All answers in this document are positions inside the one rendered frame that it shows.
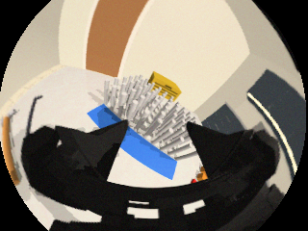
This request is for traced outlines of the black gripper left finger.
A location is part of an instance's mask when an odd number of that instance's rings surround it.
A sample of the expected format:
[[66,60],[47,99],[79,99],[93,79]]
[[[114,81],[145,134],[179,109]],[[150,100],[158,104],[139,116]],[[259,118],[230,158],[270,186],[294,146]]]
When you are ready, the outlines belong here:
[[109,124],[99,130],[82,132],[74,128],[55,126],[59,139],[68,146],[76,147],[81,151],[82,157],[86,159],[89,166],[99,174],[100,180],[108,181],[109,174],[116,153],[126,138],[128,120],[124,119],[119,123]]

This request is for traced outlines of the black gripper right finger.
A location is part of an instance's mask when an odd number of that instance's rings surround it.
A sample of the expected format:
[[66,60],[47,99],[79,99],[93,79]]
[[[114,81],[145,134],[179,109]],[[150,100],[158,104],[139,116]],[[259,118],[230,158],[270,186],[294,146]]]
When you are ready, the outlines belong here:
[[186,122],[186,131],[192,139],[208,178],[219,174],[219,167],[228,161],[240,141],[251,139],[251,135],[254,134],[254,130],[249,130],[249,128],[247,131],[243,130],[235,134],[221,134],[219,131],[200,126],[195,122]]

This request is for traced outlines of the orange flat bar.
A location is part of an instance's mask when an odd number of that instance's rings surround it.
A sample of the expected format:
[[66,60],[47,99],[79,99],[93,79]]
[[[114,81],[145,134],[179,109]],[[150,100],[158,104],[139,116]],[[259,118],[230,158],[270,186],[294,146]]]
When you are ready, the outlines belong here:
[[197,173],[197,177],[196,177],[197,181],[203,181],[203,180],[207,180],[207,177],[205,177],[204,173]]
[[[207,173],[205,173],[204,167],[201,167],[200,172],[201,172],[201,173],[204,173],[204,174],[205,174],[205,177],[207,177]],[[207,177],[207,178],[208,178],[208,177]]]

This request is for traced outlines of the blue flat strip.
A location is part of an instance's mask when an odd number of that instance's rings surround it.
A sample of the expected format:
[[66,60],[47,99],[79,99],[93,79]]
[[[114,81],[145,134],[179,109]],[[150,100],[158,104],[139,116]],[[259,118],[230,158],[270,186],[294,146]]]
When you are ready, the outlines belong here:
[[[112,123],[122,122],[112,111],[109,111],[105,105],[93,108],[91,112],[88,112],[88,116],[95,122],[96,126],[107,127]],[[132,158],[138,159],[138,162],[142,163],[147,168],[155,170],[155,172],[162,174],[166,178],[173,180],[174,170],[176,170],[177,161],[170,158],[165,151],[161,151],[157,146],[151,145],[149,141],[146,141],[138,132],[127,127],[126,138],[123,139],[120,149],[130,154]]]

